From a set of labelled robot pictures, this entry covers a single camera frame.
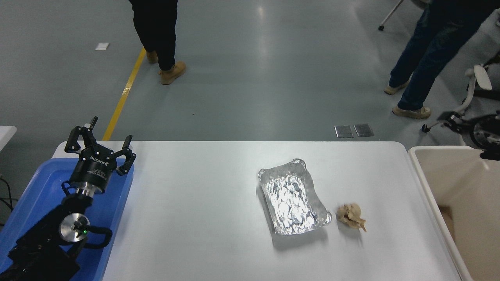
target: chair wheel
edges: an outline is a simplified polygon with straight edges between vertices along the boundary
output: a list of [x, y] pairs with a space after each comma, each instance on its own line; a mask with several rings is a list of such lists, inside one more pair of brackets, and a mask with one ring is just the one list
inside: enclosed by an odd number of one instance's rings
[[429, 133], [429, 132], [431, 131], [431, 128], [427, 127], [427, 124], [424, 124], [424, 125], [422, 126], [422, 129], [421, 129], [421, 130], [422, 130], [422, 132], [424, 132], [424, 133], [426, 133], [426, 134], [427, 134], [427, 133]]

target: gripper logo text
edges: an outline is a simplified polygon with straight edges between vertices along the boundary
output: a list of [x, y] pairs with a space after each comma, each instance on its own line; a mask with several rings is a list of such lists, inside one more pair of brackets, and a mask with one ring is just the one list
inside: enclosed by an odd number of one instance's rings
[[97, 162], [97, 163], [101, 163], [101, 164], [103, 164], [103, 165], [105, 165], [105, 166], [107, 166], [107, 165], [109, 164], [109, 162], [104, 162], [104, 161], [99, 160], [99, 159], [97, 159], [97, 158], [94, 158], [94, 157], [92, 157], [92, 156], [90, 157], [90, 159], [91, 159], [91, 160], [94, 160], [94, 161], [95, 161], [95, 162]]

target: blue plastic tray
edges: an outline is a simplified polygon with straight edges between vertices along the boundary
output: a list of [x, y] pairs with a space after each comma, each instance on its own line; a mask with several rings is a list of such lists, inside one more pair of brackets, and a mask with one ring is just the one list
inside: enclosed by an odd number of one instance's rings
[[[61, 203], [65, 197], [61, 183], [70, 179], [77, 161], [76, 158], [54, 158], [38, 167], [0, 232], [0, 272], [12, 264], [7, 254], [16, 245], [16, 240]], [[124, 161], [125, 159], [117, 159], [119, 166]], [[92, 206], [86, 209], [85, 216], [90, 220], [90, 224], [110, 228], [113, 236], [105, 248], [84, 248], [81, 251], [76, 259], [81, 268], [71, 278], [72, 281], [99, 281], [103, 278], [132, 185], [133, 174], [134, 167], [124, 176], [119, 176], [116, 171], [113, 172], [105, 193], [95, 194]], [[102, 235], [90, 233], [88, 242], [99, 244], [103, 238]]]

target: jeans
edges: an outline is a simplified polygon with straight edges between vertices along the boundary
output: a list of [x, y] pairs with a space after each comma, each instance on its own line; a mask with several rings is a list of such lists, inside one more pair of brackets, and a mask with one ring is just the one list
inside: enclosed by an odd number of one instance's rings
[[492, 12], [470, 10], [455, 0], [434, 0], [427, 6], [390, 72], [391, 87], [404, 84], [413, 73], [397, 104], [400, 109], [424, 106], [436, 77]]
[[177, 0], [129, 0], [133, 25], [147, 52], [156, 51], [161, 70], [176, 63]]

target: yellow floor line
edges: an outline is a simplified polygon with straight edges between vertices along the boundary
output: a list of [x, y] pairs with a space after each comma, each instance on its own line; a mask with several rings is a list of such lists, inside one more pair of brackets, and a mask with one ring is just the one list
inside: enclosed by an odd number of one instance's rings
[[111, 138], [111, 135], [113, 134], [113, 130], [115, 129], [115, 126], [118, 122], [118, 118], [120, 117], [120, 114], [122, 113], [122, 109], [125, 105], [125, 101], [127, 100], [127, 97], [129, 96], [130, 89], [132, 88], [132, 84], [134, 84], [134, 80], [136, 79], [137, 72], [139, 71], [139, 68], [141, 67], [141, 64], [143, 62], [144, 56], [146, 55], [146, 50], [142, 48], [139, 53], [139, 57], [137, 58], [137, 61], [135, 62], [135, 65], [133, 66], [132, 73], [130, 73], [130, 76], [128, 77], [128, 81], [126, 82], [125, 89], [123, 89], [123, 92], [121, 93], [120, 100], [118, 101], [118, 104], [116, 105], [116, 108], [114, 109], [113, 116], [111, 117], [111, 120], [109, 121], [109, 124], [107, 125], [106, 132], [104, 133], [104, 137], [102, 138], [103, 141], [109, 141]]

